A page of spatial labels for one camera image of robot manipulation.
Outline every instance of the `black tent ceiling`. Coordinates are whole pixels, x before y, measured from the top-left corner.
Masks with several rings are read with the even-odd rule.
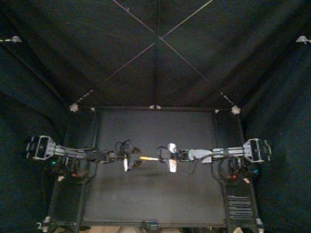
[[[68,105],[239,106],[305,31],[310,1],[3,1]]]

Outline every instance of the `yellow object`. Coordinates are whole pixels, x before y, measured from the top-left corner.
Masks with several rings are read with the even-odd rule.
[[[158,157],[140,157],[140,160],[159,160]]]

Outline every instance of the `cable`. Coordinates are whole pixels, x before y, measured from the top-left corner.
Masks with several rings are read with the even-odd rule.
[[[196,172],[198,162],[199,162],[199,160],[196,160],[196,162],[195,162],[194,169],[192,169],[191,173],[184,173],[184,172],[182,172],[182,171],[180,171],[180,173],[182,173],[183,175],[186,175],[186,176],[194,175],[194,173]]]
[[[211,172],[212,178],[218,181],[218,183],[220,185],[224,185],[224,183],[222,182],[222,179],[216,178],[216,176],[215,176],[215,173],[214,173],[214,164],[212,163],[210,164],[210,172]]]

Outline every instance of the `black backdrop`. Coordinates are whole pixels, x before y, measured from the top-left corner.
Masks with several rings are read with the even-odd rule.
[[[119,1],[164,35],[206,1]],[[166,37],[206,78],[158,43],[83,101],[92,106],[243,106],[247,137],[275,144],[257,181],[273,232],[310,229],[310,1],[212,1]],[[155,42],[114,1],[2,1],[2,226],[32,228],[46,213],[44,165],[22,160],[22,140],[62,142],[68,106]]]

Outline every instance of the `metal bracket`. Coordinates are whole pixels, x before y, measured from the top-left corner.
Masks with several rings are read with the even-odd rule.
[[[159,224],[156,221],[143,221],[142,228],[146,228],[148,232],[158,232]]]

